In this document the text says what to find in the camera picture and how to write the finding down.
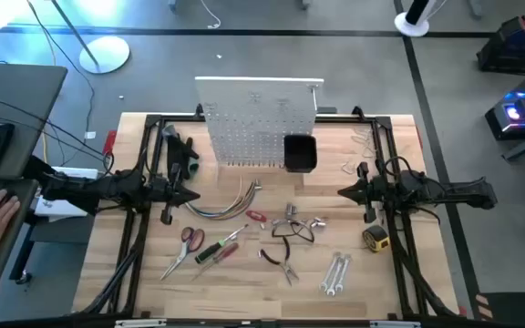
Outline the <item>clear safety glasses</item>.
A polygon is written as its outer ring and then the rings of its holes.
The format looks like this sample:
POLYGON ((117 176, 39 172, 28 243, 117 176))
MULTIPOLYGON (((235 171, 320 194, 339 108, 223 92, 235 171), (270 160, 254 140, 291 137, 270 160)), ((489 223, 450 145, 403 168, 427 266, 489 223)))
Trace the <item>clear safety glasses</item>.
POLYGON ((281 220, 274 223, 271 235, 274 238, 297 237, 306 242, 315 242, 314 232, 311 227, 299 220, 281 220))

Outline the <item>black storage crate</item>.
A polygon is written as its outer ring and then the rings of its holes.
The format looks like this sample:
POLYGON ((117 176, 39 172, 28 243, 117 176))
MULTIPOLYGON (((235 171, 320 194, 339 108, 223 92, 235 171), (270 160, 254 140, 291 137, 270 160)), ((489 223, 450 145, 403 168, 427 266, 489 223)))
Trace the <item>black storage crate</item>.
POLYGON ((525 73, 525 15, 505 21, 476 56, 481 71, 525 73))

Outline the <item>white round base stand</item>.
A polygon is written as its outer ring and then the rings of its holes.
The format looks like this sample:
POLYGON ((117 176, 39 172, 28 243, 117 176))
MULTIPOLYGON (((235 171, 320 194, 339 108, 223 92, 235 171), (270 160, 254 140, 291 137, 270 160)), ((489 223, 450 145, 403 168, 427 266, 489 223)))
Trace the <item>white round base stand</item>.
POLYGON ((57 0, 50 0, 72 34, 82 46, 78 61, 88 73, 103 75, 123 67, 129 60, 129 44, 118 36, 102 36, 85 42, 57 0))

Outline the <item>black work glove green cuff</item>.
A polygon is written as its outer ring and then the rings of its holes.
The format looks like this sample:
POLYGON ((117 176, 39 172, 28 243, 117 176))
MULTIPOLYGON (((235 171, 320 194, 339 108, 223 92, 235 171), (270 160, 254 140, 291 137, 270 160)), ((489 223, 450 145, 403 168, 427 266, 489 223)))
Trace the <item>black work glove green cuff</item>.
POLYGON ((161 130, 161 135, 167 141, 167 170, 170 179, 173 178, 173 166, 178 163, 180 173, 184 179, 190 179, 197 171, 200 156, 193 149, 193 139, 181 139, 180 134, 173 125, 168 125, 161 130))

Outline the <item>white metal pegboard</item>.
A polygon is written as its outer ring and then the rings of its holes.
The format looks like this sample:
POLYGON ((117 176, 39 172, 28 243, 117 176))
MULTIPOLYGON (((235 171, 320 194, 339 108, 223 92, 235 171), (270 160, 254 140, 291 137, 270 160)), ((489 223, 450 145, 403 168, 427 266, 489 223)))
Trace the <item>white metal pegboard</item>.
POLYGON ((321 78, 196 77, 203 116, 218 162, 232 159, 270 159, 283 162, 287 135, 311 135, 317 111, 310 90, 321 78), (262 95, 260 103, 250 93, 262 95), (289 98, 279 108, 278 98, 289 98))

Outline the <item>black handled pliers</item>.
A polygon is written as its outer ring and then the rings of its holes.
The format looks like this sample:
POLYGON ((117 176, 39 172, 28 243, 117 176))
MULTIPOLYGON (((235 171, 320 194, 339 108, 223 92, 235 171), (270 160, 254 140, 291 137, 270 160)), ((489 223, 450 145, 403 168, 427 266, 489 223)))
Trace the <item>black handled pliers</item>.
POLYGON ((285 278, 290 286, 293 285, 292 279, 299 280, 299 276, 296 271, 293 269, 291 263, 289 262, 291 257, 291 246, 286 237, 282 237, 283 244, 285 247, 285 255, 282 261, 277 261, 267 254, 264 249, 259 250, 259 255, 267 260, 269 263, 280 267, 283 270, 285 278))

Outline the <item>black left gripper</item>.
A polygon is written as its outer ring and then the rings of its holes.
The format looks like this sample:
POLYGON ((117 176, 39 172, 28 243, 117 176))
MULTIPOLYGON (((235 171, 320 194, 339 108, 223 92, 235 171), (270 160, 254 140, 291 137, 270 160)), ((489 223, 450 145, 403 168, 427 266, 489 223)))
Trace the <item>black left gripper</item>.
POLYGON ((156 177, 149 185, 148 197, 150 201, 165 202, 166 205, 160 214, 160 221, 165 225, 172 223, 172 209, 181 204, 199 199, 199 193, 180 185, 181 169, 179 163, 174 163, 170 170, 170 177, 156 177))

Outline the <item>maroon handled scissors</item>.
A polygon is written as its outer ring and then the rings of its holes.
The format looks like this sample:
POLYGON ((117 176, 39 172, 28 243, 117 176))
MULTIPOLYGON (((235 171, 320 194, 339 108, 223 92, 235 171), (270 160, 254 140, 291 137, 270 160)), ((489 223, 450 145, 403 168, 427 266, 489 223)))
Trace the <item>maroon handled scissors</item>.
POLYGON ((187 255, 191 252, 197 251, 203 244, 205 232, 203 229, 194 229, 192 227, 184 227, 180 234, 181 247, 179 255, 172 261, 170 266, 160 276, 163 281, 168 278, 172 272, 183 262, 187 255))

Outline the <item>white paper box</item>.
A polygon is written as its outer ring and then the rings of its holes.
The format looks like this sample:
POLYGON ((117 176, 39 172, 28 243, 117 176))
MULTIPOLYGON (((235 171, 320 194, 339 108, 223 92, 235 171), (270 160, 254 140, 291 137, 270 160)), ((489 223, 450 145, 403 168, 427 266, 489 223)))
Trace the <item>white paper box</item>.
MULTIPOLYGON (((97 169, 54 167, 54 170, 76 178, 95 179, 98 176, 97 169)), ((88 214, 66 200, 45 200, 39 196, 36 202, 35 215, 56 221, 73 217, 86 217, 88 214)))

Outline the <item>black desk support bar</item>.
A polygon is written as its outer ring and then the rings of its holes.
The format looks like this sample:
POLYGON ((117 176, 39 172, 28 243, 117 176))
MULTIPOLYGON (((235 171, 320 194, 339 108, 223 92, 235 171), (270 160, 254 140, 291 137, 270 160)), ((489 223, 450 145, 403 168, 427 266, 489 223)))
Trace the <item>black desk support bar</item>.
POLYGON ((41 187, 57 178, 57 172, 42 159, 31 155, 27 160, 21 177, 36 180, 41 187))

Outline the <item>red clear Husky screwdriver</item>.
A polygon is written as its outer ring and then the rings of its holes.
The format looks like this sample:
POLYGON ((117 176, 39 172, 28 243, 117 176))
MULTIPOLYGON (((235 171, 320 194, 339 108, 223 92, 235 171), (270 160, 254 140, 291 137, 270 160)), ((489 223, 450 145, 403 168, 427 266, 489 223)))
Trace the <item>red clear Husky screwdriver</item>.
POLYGON ((213 256, 213 258, 203 268, 201 268, 198 271, 198 273, 192 278, 192 280, 196 280, 198 277, 203 275, 210 267, 214 266, 215 264, 218 264, 225 258, 232 255, 239 247, 240 245, 238 242, 233 242, 232 244, 223 247, 217 254, 213 256))

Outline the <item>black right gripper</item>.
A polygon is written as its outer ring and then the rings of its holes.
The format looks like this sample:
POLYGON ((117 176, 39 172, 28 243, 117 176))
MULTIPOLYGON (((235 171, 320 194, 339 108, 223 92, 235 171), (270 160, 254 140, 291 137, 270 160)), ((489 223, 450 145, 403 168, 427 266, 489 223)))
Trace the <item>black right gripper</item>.
POLYGON ((358 181, 349 187, 340 189, 338 195, 365 208, 364 222, 366 224, 383 224, 386 218, 386 204, 381 177, 376 176, 374 179, 369 179, 368 164, 365 161, 358 165, 356 173, 358 181))

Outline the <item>silver metal bracket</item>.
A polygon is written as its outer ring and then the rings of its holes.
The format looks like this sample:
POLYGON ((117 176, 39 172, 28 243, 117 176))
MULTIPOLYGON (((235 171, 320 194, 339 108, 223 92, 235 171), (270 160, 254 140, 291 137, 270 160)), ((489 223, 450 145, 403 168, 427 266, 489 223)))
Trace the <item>silver metal bracket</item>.
POLYGON ((369 328, 422 328, 419 322, 370 321, 369 328))
POLYGON ((115 321, 114 328, 159 328, 166 325, 166 319, 129 319, 115 321))

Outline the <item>grey desk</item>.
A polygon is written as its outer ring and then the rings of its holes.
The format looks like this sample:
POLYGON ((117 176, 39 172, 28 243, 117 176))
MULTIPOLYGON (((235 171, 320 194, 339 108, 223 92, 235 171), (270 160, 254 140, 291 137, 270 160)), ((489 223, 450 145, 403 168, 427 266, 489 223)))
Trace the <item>grey desk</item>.
POLYGON ((66 76, 64 67, 0 63, 0 122, 15 126, 0 179, 21 177, 66 76))

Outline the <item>black plastic bin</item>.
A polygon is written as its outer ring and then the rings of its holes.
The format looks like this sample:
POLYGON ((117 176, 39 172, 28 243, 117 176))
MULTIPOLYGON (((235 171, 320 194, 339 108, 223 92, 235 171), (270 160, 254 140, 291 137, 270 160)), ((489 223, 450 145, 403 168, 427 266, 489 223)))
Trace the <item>black plastic bin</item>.
POLYGON ((287 135, 283 139, 284 167, 292 173, 310 173, 317 166, 316 139, 311 135, 287 135))

